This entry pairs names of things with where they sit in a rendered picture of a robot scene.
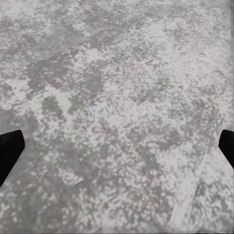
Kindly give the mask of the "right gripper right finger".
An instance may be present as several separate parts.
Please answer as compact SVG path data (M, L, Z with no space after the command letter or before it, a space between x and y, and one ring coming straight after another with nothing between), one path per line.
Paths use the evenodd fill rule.
M234 169L234 131L223 130L218 146Z

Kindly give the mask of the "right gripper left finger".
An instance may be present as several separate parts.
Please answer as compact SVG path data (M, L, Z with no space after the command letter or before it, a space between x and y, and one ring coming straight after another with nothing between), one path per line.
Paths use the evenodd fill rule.
M0 187L25 149L21 130L0 135Z

